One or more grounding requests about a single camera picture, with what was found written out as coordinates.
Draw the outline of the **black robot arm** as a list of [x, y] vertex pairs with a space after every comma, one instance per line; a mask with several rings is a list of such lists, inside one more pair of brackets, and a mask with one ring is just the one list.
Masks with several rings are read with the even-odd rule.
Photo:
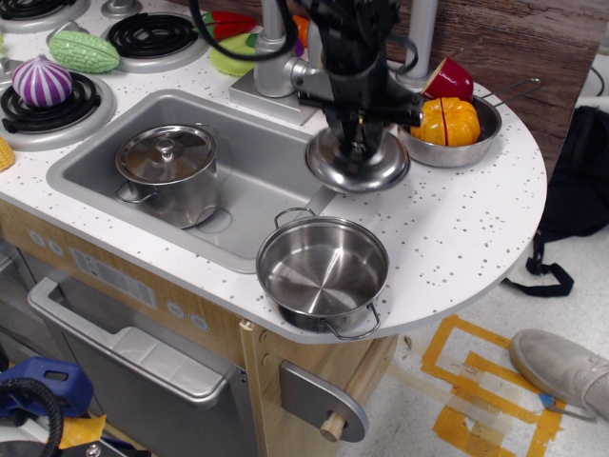
[[302, 1], [321, 37], [322, 64], [293, 75], [299, 100], [323, 110], [342, 153], [364, 157], [392, 123], [419, 126], [423, 99], [389, 72], [386, 41], [399, 22], [396, 1]]

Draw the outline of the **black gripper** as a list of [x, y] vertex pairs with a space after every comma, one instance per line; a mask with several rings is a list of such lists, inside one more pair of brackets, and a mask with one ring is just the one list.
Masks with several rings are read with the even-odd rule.
[[352, 150], [357, 117], [364, 120], [365, 155], [384, 150], [384, 123], [417, 127], [422, 122], [422, 96], [400, 85], [382, 64], [347, 76], [322, 69], [298, 70], [297, 94], [302, 103], [323, 110], [341, 152]]

